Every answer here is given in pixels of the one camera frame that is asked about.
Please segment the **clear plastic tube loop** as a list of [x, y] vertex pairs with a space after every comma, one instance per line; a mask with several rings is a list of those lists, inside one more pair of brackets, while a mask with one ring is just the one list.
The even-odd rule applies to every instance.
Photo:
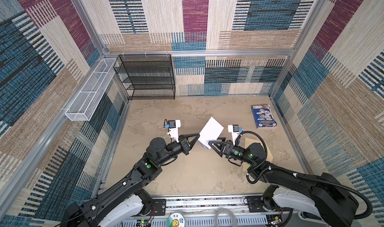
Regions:
[[231, 210], [219, 208], [215, 212], [214, 225], [215, 227], [220, 227], [221, 225], [227, 225], [228, 227], [237, 227], [238, 221], [235, 214]]

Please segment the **manila paper envelope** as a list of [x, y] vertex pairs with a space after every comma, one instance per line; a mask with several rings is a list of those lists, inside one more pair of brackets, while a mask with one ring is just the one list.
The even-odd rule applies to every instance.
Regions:
[[272, 162], [274, 159], [268, 146], [264, 147], [260, 140], [246, 138], [244, 147], [242, 162], [250, 165], [250, 167], [262, 165], [264, 162]]

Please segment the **blue comic paperback book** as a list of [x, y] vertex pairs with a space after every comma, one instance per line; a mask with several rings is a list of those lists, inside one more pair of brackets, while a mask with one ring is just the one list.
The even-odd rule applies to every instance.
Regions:
[[277, 127], [277, 122], [273, 118], [269, 104], [252, 105], [251, 110], [257, 128]]

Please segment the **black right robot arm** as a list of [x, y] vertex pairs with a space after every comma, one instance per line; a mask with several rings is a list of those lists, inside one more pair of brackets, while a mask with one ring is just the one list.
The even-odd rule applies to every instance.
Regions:
[[220, 156], [249, 165], [247, 180], [269, 183], [264, 193], [265, 207], [277, 205], [296, 209], [321, 218], [331, 227], [350, 227], [353, 220], [369, 217], [372, 202], [362, 193], [342, 185], [330, 174], [307, 175], [279, 167], [267, 161], [268, 150], [264, 140], [247, 148], [239, 145], [245, 131], [234, 141], [218, 138], [209, 146]]

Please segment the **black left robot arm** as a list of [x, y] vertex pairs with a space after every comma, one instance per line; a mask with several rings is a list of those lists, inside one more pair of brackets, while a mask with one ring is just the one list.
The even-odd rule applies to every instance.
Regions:
[[163, 138], [151, 140], [143, 157], [130, 172], [112, 187], [82, 205], [72, 203], [64, 212], [60, 227], [111, 227], [125, 217], [144, 215], [152, 211], [153, 199], [144, 191], [179, 154], [188, 155], [199, 134], [179, 136], [169, 144]]

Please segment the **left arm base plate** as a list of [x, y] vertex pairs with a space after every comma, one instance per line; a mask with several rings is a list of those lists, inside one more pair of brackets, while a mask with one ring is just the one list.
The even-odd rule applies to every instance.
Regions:
[[164, 216], [166, 207], [166, 199], [153, 199], [144, 204], [141, 214], [144, 216]]

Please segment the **white letter paper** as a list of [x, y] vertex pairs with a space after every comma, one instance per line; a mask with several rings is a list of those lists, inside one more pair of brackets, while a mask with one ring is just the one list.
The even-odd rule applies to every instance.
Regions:
[[224, 127], [213, 117], [211, 117], [201, 130], [198, 141], [203, 147], [210, 150], [211, 147], [209, 146], [209, 141], [216, 141], [223, 129]]

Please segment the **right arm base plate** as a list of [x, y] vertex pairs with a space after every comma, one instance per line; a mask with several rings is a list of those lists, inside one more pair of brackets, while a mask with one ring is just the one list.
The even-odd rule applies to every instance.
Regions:
[[271, 207], [266, 207], [264, 202], [261, 200], [262, 196], [253, 195], [246, 196], [243, 198], [243, 204], [248, 207], [250, 213], [288, 213], [290, 208], [282, 208], [277, 204], [273, 203]]

